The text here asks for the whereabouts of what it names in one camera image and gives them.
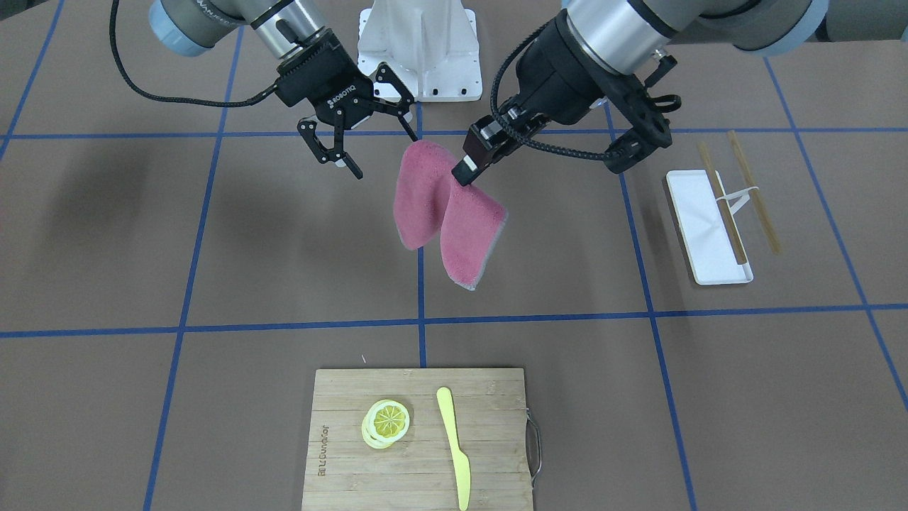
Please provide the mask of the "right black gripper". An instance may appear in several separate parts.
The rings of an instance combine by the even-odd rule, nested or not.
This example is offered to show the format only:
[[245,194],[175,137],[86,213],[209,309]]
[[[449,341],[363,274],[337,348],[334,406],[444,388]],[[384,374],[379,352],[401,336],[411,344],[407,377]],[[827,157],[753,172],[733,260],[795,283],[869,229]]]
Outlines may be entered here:
[[[372,116],[372,110],[363,106],[363,102],[373,98],[375,112],[395,116],[409,139],[418,141],[411,125],[415,98],[388,62],[377,65],[372,85],[332,29],[322,29],[309,42],[311,45],[277,68],[275,94],[288,107],[309,101],[318,119],[332,124],[333,145],[328,148],[317,135],[317,117],[299,119],[297,123],[298,133],[315,159],[321,164],[348,168],[356,179],[364,177],[360,166],[345,150],[344,136],[345,129],[353,129]],[[338,108],[345,111],[345,120],[343,117],[334,120]]]

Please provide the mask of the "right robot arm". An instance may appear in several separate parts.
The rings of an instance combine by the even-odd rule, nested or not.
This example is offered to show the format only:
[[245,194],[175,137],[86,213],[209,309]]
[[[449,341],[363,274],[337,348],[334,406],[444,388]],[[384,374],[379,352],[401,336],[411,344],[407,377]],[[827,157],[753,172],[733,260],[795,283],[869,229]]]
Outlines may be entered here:
[[312,1],[155,1],[150,29],[168,49],[198,56],[247,26],[278,60],[277,78],[247,105],[276,96],[285,106],[308,101],[314,114],[297,130],[321,164],[350,169],[359,165],[344,146],[345,133],[373,114],[395,116],[411,139],[414,97],[386,62],[364,74]]

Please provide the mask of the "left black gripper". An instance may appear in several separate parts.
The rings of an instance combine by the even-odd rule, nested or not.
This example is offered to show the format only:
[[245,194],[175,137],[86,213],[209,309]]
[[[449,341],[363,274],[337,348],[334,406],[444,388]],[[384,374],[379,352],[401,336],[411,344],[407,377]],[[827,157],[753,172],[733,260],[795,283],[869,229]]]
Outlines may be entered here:
[[489,160],[501,160],[522,146],[580,160],[638,160],[636,127],[599,153],[534,140],[551,122],[575,125],[602,98],[629,119],[639,111],[638,78],[600,67],[571,35],[566,18],[548,21],[520,43],[497,71],[489,95],[490,113],[468,129],[468,154],[452,168],[454,179],[468,187],[489,167]]

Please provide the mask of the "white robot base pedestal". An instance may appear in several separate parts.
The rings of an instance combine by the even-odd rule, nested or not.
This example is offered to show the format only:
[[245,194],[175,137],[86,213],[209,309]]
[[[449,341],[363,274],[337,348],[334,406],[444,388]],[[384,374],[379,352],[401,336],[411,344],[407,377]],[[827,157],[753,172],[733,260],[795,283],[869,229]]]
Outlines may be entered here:
[[460,1],[376,1],[359,14],[359,71],[385,62],[418,101],[483,93],[476,14]]

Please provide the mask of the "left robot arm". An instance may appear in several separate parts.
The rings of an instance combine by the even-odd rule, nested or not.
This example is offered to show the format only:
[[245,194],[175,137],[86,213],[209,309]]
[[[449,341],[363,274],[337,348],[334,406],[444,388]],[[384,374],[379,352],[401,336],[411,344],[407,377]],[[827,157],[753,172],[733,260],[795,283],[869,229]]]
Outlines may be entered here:
[[[568,1],[497,70],[490,113],[468,129],[452,177],[463,187],[518,148],[597,161],[621,174],[672,143],[679,96],[650,90],[677,65],[671,43],[730,43],[755,56],[806,42],[905,40],[904,1]],[[599,152],[536,139],[606,100],[629,129]]]

